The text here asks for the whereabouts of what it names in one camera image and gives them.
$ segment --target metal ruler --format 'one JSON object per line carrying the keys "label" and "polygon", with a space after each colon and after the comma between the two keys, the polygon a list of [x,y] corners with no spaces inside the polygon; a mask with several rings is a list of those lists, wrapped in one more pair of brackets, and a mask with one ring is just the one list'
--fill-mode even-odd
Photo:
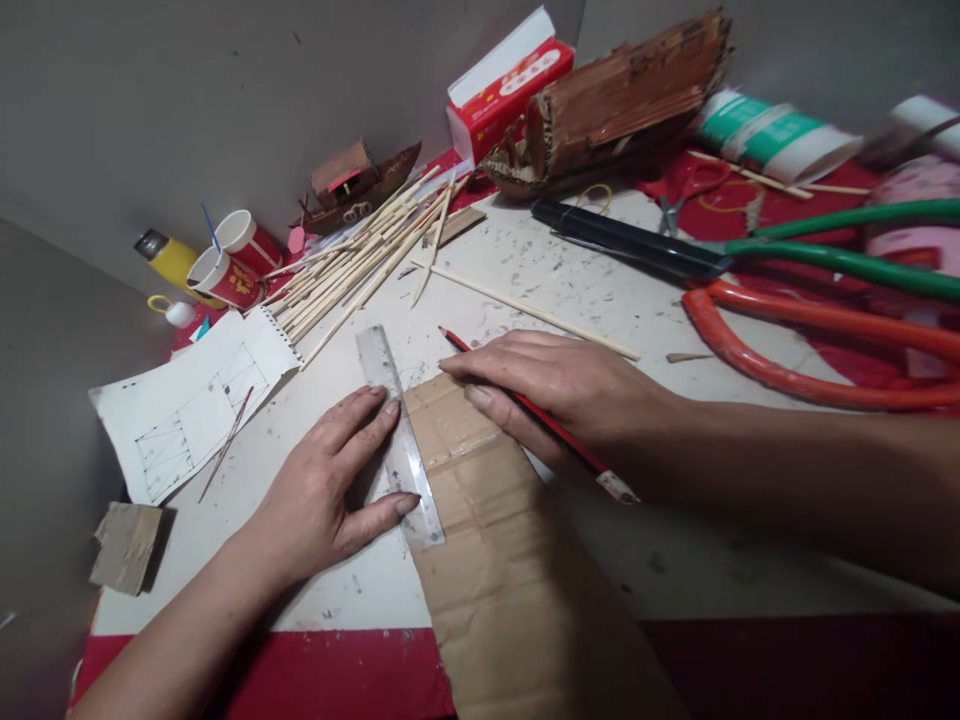
{"label": "metal ruler", "polygon": [[387,401],[400,401],[400,420],[397,429],[390,436],[383,467],[387,482],[393,490],[414,492],[420,495],[420,504],[407,513],[402,524],[407,544],[412,549],[440,545],[446,541],[440,515],[433,502],[433,491],[423,468],[420,448],[413,435],[410,415],[403,402],[403,386],[400,375],[390,352],[390,343],[382,325],[374,325],[357,333],[357,349],[360,351],[360,365],[371,385],[383,385],[387,391]]}

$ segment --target sketch on paper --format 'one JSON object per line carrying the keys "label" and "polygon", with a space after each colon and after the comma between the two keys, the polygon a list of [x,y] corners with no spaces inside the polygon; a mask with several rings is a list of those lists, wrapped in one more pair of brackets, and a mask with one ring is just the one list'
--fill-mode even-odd
{"label": "sketch on paper", "polygon": [[299,364],[286,334],[265,312],[245,319],[229,313],[189,353],[91,390],[131,499],[160,504],[223,447],[247,393],[239,427]]}

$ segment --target green tube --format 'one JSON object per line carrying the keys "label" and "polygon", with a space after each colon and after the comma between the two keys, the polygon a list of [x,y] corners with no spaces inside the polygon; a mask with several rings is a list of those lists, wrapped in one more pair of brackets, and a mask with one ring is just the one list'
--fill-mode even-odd
{"label": "green tube", "polygon": [[[925,203],[904,203],[922,205]],[[804,222],[790,223],[801,225]],[[872,258],[860,253],[840,250],[827,245],[809,245],[792,242],[757,242],[755,240],[734,240],[727,244],[727,255],[736,258],[771,258],[791,260],[851,275],[876,285],[903,290],[911,295],[943,300],[960,304],[960,278],[942,273],[921,270],[909,265],[897,265],[880,258]]]}
{"label": "green tube", "polygon": [[957,225],[960,226],[960,199],[921,200],[896,205],[875,205],[845,210],[844,212],[820,215],[797,222],[760,228],[754,237],[786,240],[799,235],[839,230],[854,225],[875,222],[903,223],[905,225]]}

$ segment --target bundle of bamboo sticks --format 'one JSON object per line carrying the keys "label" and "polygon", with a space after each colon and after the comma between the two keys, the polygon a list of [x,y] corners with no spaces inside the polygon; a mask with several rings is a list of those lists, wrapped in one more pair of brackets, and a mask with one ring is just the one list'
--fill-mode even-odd
{"label": "bundle of bamboo sticks", "polygon": [[[338,303],[363,286],[317,347],[304,358],[301,371],[320,353],[351,314],[363,307],[431,229],[434,229],[431,260],[436,256],[447,209],[468,180],[464,178],[455,185],[451,174],[450,182],[438,188],[439,194],[432,201],[427,202],[429,195],[417,200],[417,192],[437,171],[437,168],[433,168],[416,182],[408,182],[397,190],[344,242],[279,268],[267,276],[298,270],[293,280],[262,303],[293,343],[303,340]],[[423,283],[426,282],[426,275],[424,273]],[[423,283],[417,290],[414,303],[423,290]]]}

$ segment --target table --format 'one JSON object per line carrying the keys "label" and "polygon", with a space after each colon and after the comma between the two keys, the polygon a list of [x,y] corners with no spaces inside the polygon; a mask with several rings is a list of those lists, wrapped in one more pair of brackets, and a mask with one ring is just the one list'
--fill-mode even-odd
{"label": "table", "polygon": [[[685,396],[820,410],[767,390],[715,358],[668,363],[667,353],[710,352],[686,320],[678,288],[554,238],[527,210],[496,197],[482,200],[479,207],[488,219],[440,253],[438,262],[452,272],[641,351],[637,366]],[[627,187],[617,188],[610,215],[650,229],[656,229],[660,219],[652,202]],[[401,263],[367,308],[351,318],[306,372],[289,378],[243,429],[225,460],[226,479],[214,480],[202,505],[197,499],[209,470],[170,501],[177,516],[154,587],[137,598],[104,591],[81,688],[251,515],[287,453],[320,414],[363,383],[356,332],[383,324],[401,380],[410,387],[435,375],[437,362],[450,354],[438,324],[468,342],[481,343],[512,328],[550,329],[436,276],[411,311],[409,298],[419,273],[398,277],[409,266]],[[845,381],[796,332],[729,313],[725,317],[748,344],[782,364]],[[314,347],[333,319],[312,330],[301,352]],[[647,623],[688,703],[709,674],[696,658],[712,655],[704,653],[708,647],[729,647],[722,637],[753,637],[748,628],[756,629],[757,618],[800,619],[799,625],[791,620],[786,630],[781,627],[785,637],[796,640],[811,635],[803,623],[817,616],[873,613],[884,627],[899,628],[898,613],[905,610],[954,607],[905,584],[755,532],[662,508],[617,506],[596,487],[553,483],[549,471],[538,469],[593,556],[621,588],[637,618]],[[375,494],[381,492],[383,488],[375,489]],[[419,578],[399,530],[308,582],[271,621],[273,634],[259,639],[256,649],[262,652],[251,656],[246,682],[235,688],[234,717],[253,717],[265,708],[275,710],[278,703],[286,703],[287,716],[326,710],[356,717],[377,715],[385,708],[416,716],[453,711]],[[703,622],[713,623],[712,634],[697,628]],[[768,624],[761,633],[768,641],[775,637],[772,627]],[[834,629],[823,639],[840,636]],[[698,643],[697,637],[712,638],[711,645]],[[683,655],[673,651],[678,647]],[[749,657],[755,658],[753,650]]]}

